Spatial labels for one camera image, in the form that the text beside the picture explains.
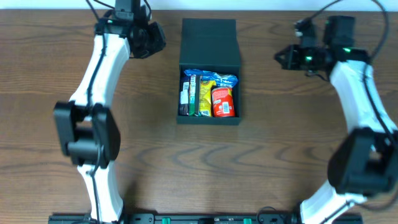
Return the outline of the blue Oreo cookie pack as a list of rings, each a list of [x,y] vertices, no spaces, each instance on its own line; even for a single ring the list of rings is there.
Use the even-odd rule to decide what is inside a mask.
[[[218,87],[233,88],[239,81],[236,75],[220,74],[207,70],[186,69],[184,74],[186,74],[186,76],[201,76],[201,79],[205,81],[214,80],[216,82],[216,86]]]

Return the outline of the yellow snack bag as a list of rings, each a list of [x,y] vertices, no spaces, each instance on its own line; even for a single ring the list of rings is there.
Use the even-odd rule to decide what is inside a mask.
[[[214,80],[202,80],[200,83],[199,114],[212,117],[211,90],[216,85]]]

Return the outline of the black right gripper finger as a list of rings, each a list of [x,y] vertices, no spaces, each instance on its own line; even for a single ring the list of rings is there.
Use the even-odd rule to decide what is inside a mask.
[[[285,68],[285,60],[284,59],[282,59],[281,57],[274,57],[274,60],[279,63],[281,68]]]
[[[278,51],[278,52],[274,55],[274,58],[285,58],[287,52],[288,52],[288,47],[285,47],[285,48],[283,48],[282,50]]]

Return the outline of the purple chocolate bar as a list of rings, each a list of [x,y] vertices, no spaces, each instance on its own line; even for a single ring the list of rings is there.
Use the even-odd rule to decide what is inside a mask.
[[[180,100],[178,104],[178,113],[181,116],[189,115],[189,87],[190,77],[182,77],[180,80]]]

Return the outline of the red soda can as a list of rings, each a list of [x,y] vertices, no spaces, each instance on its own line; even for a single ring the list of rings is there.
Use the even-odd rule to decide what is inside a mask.
[[[233,92],[230,87],[218,87],[211,91],[214,117],[235,117]]]

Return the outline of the green candy bar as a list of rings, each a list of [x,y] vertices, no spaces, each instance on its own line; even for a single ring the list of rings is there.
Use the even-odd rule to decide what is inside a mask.
[[[189,92],[189,116],[199,116],[199,97],[200,97],[200,75],[191,75]]]

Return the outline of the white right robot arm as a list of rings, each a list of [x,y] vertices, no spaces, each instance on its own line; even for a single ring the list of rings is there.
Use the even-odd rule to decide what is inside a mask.
[[[354,23],[350,16],[329,17],[319,46],[312,19],[297,21],[300,43],[274,56],[284,70],[303,70],[333,85],[348,131],[328,162],[325,183],[300,203],[292,223],[331,223],[397,182],[397,126],[376,90],[369,54],[354,46]]]

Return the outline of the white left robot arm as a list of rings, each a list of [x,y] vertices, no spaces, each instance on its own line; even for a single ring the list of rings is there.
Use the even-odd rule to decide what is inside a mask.
[[[49,223],[129,223],[118,190],[115,160],[121,134],[111,112],[125,63],[164,49],[165,35],[153,22],[147,1],[116,0],[96,15],[94,46],[78,88],[67,102],[55,104],[53,115],[62,153],[85,181],[91,203],[86,214],[53,214]]]

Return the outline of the black gift box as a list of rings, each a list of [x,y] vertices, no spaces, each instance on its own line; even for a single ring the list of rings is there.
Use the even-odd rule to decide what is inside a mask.
[[[235,117],[205,118],[180,115],[179,101],[182,78],[186,69],[199,69],[227,75],[236,75],[238,83],[233,87]],[[209,124],[237,126],[242,119],[241,56],[234,19],[182,19],[179,60],[179,89],[177,124]]]

